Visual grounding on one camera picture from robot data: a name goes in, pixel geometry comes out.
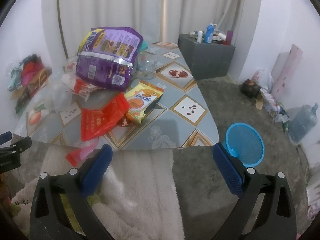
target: silver screw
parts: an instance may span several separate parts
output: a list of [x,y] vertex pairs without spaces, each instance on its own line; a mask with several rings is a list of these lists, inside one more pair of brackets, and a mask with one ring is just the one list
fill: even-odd
[[283,179],[283,178],[284,178],[284,173],[281,172],[281,171],[279,171],[279,172],[278,172],[278,176],[279,176],[281,179]]
[[76,175],[77,172],[78,172],[78,169],[73,168],[73,169],[71,169],[71,170],[69,171],[69,174],[70,174],[70,175]]
[[47,177],[47,173],[46,173],[46,172],[41,173],[41,175],[40,175],[40,178],[41,178],[41,179],[44,179],[44,178],[46,178],[46,177]]
[[256,170],[254,168],[247,168],[247,172],[249,172],[250,174],[255,174]]

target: beige curtain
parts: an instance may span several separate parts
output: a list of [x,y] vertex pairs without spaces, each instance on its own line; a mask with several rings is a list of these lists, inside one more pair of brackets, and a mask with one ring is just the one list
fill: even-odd
[[129,26],[147,42],[177,42],[180,33],[205,30],[209,23],[232,30],[238,0],[59,0],[68,56],[92,27]]
[[180,33],[205,31],[210,23],[232,30],[238,0],[163,0],[161,39],[177,42]]

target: concrete floor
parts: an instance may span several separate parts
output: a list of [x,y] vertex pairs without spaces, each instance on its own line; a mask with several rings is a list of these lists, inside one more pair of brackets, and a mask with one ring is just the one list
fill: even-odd
[[[197,81],[223,141],[228,127],[244,122],[254,127],[265,144],[265,157],[255,168],[259,173],[287,177],[294,202],[297,231],[308,227],[306,173],[308,163],[290,143],[281,128],[265,109],[255,108],[254,101],[240,93],[239,86],[228,78]],[[179,198],[185,239],[211,239],[230,214],[237,197],[229,192],[212,160],[209,147],[189,147],[174,152],[173,175]],[[250,230],[263,196],[260,196],[246,227]]]

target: qr code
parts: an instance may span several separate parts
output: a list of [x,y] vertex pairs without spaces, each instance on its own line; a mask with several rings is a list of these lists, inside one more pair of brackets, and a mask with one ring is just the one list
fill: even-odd
[[112,78],[112,84],[121,86],[124,83],[125,77],[119,76],[119,75],[114,75]]
[[88,78],[94,79],[94,76],[96,74],[96,69],[97,69],[96,66],[89,65]]

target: blue bottle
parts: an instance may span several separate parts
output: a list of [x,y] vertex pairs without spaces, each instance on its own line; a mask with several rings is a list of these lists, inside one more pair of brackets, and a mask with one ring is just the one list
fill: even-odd
[[213,25],[212,23],[210,23],[210,25],[208,25],[207,32],[205,33],[205,36],[204,36],[204,42],[205,43],[211,43],[212,42],[213,31],[214,31],[214,28],[216,26],[217,26],[216,24]]
[[298,145],[307,133],[316,126],[318,122],[317,108],[317,103],[313,107],[303,105],[296,117],[289,123],[289,138],[294,145]]

